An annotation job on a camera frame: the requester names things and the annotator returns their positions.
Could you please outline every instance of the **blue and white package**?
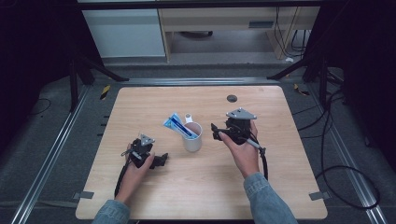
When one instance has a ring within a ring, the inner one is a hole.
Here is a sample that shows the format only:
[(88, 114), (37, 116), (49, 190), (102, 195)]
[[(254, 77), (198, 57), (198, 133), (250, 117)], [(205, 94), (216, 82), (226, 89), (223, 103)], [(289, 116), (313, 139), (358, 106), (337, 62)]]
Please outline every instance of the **blue and white package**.
[(177, 113), (174, 113), (171, 117), (164, 121), (163, 126), (177, 133), (180, 133), (183, 137), (187, 139), (194, 139), (198, 137), (196, 133), (183, 125), (183, 122), (181, 121)]

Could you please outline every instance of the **person's right hand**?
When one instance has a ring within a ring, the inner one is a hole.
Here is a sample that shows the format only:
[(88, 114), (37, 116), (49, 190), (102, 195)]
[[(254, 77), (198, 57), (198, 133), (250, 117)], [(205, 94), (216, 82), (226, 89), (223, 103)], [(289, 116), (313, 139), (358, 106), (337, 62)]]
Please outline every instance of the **person's right hand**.
[[(257, 128), (250, 121), (250, 130), (257, 137)], [(238, 146), (233, 139), (225, 133), (219, 133), (221, 140), (230, 149), (236, 166), (241, 171), (244, 178), (260, 171), (259, 169), (259, 150), (249, 143)]]

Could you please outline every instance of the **person's left hand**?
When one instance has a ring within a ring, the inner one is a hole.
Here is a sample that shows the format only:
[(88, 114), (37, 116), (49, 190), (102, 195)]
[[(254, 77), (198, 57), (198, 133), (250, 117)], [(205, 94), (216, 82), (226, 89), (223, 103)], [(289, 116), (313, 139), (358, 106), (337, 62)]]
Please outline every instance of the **person's left hand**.
[(145, 163), (137, 168), (133, 162), (128, 165), (125, 175), (122, 178), (119, 193), (117, 194), (115, 200), (126, 204), (128, 207), (131, 206), (132, 196), (136, 192), (143, 178), (149, 170), (150, 165), (154, 161), (155, 153), (151, 153), (146, 158)]

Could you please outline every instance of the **denim sleeve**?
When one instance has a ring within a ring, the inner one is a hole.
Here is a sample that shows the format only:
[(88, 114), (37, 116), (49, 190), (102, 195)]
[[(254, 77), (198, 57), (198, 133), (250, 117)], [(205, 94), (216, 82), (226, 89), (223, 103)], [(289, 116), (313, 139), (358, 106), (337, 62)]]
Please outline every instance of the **denim sleeve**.
[(130, 213), (129, 207), (124, 203), (116, 200), (107, 200), (96, 214), (93, 223), (128, 223)]
[(244, 188), (256, 224), (297, 223), (288, 205), (276, 194), (261, 173), (248, 176)]

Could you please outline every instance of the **hand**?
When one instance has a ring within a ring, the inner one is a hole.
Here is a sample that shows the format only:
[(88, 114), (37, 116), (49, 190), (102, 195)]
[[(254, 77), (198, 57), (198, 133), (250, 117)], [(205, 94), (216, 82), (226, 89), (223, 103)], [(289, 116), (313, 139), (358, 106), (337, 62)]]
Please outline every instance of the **hand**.
[(140, 168), (137, 168), (133, 162), (128, 165), (115, 200), (125, 203), (128, 207), (131, 206), (132, 196), (148, 172), (150, 165), (154, 161), (154, 156), (155, 153), (151, 153)]
[[(250, 130), (257, 137), (257, 128), (253, 120), (250, 121)], [(244, 178), (257, 173), (259, 169), (259, 150), (249, 143), (238, 146), (233, 139), (225, 133), (219, 133), (221, 140), (230, 149), (236, 166)]]

